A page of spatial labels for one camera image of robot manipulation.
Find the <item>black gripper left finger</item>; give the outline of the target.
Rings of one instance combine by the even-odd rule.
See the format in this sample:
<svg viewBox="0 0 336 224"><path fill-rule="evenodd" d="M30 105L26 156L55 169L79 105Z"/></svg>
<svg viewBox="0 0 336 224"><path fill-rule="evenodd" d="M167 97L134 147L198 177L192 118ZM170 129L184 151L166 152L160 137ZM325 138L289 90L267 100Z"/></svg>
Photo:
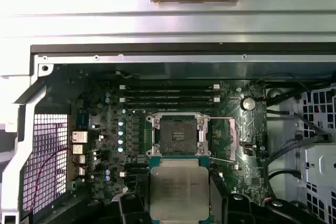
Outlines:
<svg viewBox="0 0 336 224"><path fill-rule="evenodd" d="M150 223L150 214L141 197L121 193L105 205L99 201L81 199L62 204L51 212L44 212L37 223Z"/></svg>

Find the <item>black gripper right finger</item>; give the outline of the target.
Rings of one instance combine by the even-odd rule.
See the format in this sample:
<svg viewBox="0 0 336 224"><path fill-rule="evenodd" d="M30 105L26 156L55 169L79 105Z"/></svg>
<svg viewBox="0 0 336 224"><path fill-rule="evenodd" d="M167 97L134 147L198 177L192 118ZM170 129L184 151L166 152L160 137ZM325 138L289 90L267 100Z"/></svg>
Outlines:
<svg viewBox="0 0 336 224"><path fill-rule="evenodd" d="M229 193L219 174L210 174L209 194L216 223L323 223L282 199L269 200L259 206L244 195Z"/></svg>

